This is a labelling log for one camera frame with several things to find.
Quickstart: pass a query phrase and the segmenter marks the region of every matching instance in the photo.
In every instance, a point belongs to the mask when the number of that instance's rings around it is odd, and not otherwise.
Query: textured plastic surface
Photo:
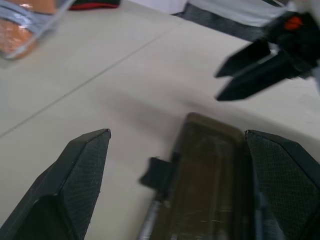
[[[151,240],[240,237],[241,131],[192,113],[173,150],[179,154],[172,189],[159,207]]]
[[[108,129],[72,140],[0,229],[1,240],[83,240],[100,192]]]
[[[320,165],[294,141],[249,130],[257,180],[286,240],[320,239]]]
[[[0,53],[17,59],[30,53],[38,38],[73,0],[0,0]]]

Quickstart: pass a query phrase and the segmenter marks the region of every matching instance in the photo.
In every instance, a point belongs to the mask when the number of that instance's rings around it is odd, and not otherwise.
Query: plastic bag
[[[18,59],[29,54],[73,1],[0,0],[1,55]]]

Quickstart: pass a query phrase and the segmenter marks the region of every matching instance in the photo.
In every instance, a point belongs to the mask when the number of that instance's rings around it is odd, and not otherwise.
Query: white table
[[[0,225],[70,140],[101,128],[112,138],[87,240],[137,237],[153,195],[137,179],[149,157],[168,157],[188,112],[282,135],[320,159],[312,81],[284,82],[241,102],[213,98],[226,83],[213,72],[245,44],[124,2],[69,12],[30,56],[0,62]]]

